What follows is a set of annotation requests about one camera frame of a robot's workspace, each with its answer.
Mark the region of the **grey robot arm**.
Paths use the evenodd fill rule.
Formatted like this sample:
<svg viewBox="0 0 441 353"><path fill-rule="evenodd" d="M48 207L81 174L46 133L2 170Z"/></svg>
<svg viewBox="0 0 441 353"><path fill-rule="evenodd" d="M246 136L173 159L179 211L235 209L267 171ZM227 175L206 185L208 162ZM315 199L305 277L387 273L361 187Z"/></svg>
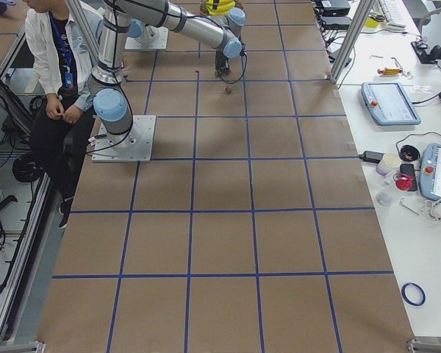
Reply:
<svg viewBox="0 0 441 353"><path fill-rule="evenodd" d="M98 62L89 76L88 87L106 138L116 148L124 148L137 139L132 108L121 88L123 53L133 19L196 40L227 59L244 51L241 30L245 13L239 7L233 6L221 15L201 16L170 1L106 1Z"/></svg>
<svg viewBox="0 0 441 353"><path fill-rule="evenodd" d="M185 8L170 2L125 5L128 15L155 27L165 27L199 42L218 47L223 41L240 36L245 23L245 13L233 7L225 15L194 15Z"/></svg>

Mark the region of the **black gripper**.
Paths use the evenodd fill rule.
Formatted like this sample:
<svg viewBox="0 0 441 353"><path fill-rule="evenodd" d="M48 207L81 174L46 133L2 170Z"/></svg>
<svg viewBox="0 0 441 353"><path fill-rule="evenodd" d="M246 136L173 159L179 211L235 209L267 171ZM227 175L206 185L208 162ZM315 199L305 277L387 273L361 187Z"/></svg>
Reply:
<svg viewBox="0 0 441 353"><path fill-rule="evenodd" d="M215 75L228 76L230 75L229 58L226 57L222 51L215 52Z"/></svg>

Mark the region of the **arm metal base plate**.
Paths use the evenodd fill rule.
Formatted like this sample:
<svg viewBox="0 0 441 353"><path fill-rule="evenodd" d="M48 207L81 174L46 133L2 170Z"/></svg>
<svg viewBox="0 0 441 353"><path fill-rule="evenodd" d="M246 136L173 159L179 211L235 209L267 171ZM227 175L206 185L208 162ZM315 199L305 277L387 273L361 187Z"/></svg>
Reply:
<svg viewBox="0 0 441 353"><path fill-rule="evenodd" d="M132 128L121 135L107 131L107 121L102 121L98 135L93 137L91 160L94 163L150 162L156 126L155 115L134 115Z"/></svg>
<svg viewBox="0 0 441 353"><path fill-rule="evenodd" d="M164 51L168 44L168 29L153 26L133 26L126 39L126 51Z"/></svg>

